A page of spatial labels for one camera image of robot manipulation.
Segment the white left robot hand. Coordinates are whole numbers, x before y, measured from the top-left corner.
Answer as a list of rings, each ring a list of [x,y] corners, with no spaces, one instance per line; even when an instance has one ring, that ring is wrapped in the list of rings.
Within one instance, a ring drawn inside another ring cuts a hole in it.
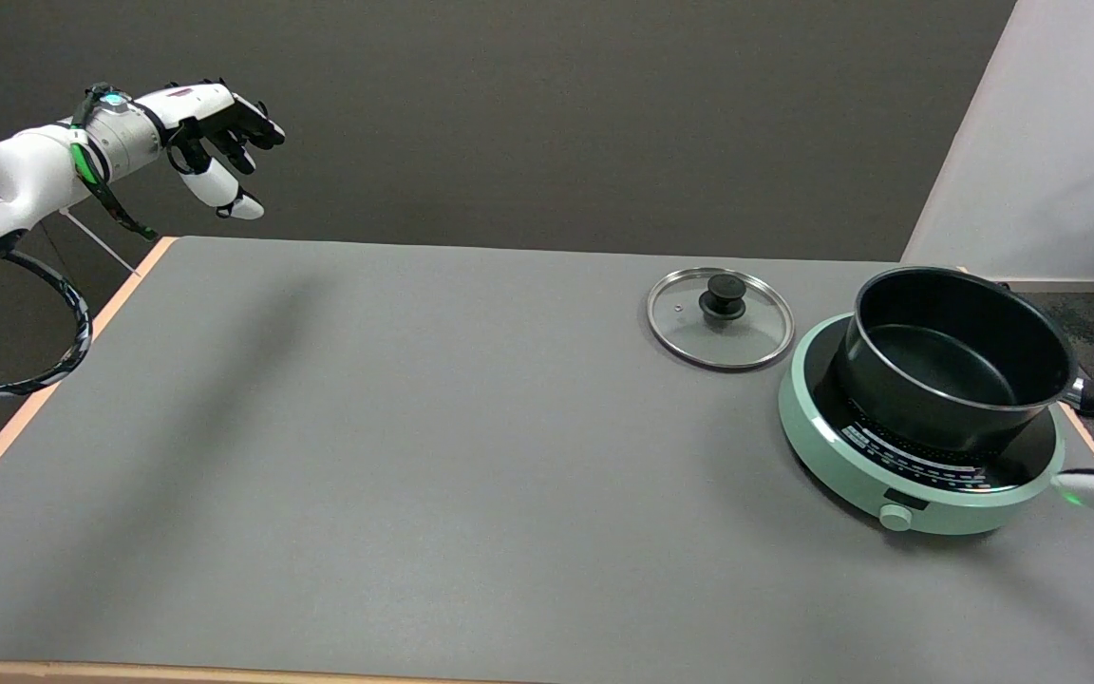
[[[249,147],[274,150],[286,129],[261,103],[251,103],[222,81],[173,84],[133,100],[158,129],[160,148],[188,192],[221,219],[256,220],[264,207],[240,185],[255,173]]]

